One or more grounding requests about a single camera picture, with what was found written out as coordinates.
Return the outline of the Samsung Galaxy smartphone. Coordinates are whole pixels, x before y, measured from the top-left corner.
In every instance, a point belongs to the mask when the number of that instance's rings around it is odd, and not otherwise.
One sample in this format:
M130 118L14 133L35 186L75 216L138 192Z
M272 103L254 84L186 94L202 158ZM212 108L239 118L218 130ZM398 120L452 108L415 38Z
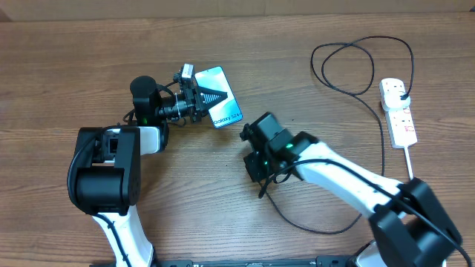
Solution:
M194 78L215 128L242 120L243 114L221 66L200 71Z

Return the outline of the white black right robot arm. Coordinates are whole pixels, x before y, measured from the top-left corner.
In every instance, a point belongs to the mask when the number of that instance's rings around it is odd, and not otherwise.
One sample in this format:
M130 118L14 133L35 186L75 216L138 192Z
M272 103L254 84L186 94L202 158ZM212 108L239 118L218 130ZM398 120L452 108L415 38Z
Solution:
M243 160L252 181L261 185L261 196L277 176L294 175L330 191L367 219L373 241L351 256L348 266L443 266L454 251L472 264L459 231L426 182L400 182L368 171L307 132L292 135L272 113L244 125L240 138L252 146Z

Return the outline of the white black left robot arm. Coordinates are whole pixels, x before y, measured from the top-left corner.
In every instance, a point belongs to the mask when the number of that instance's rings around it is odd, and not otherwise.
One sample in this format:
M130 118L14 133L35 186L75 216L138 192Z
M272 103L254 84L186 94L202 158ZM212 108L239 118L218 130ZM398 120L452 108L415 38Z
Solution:
M164 150L169 125L183 117L196 122L216 117L234 99L222 69L193 73L189 66L174 75L179 93L139 76L130 84L134 109L124 125L80 128L68 169L71 202L102 228L115 255L114 266L158 266L137 203L141 191L141 157Z

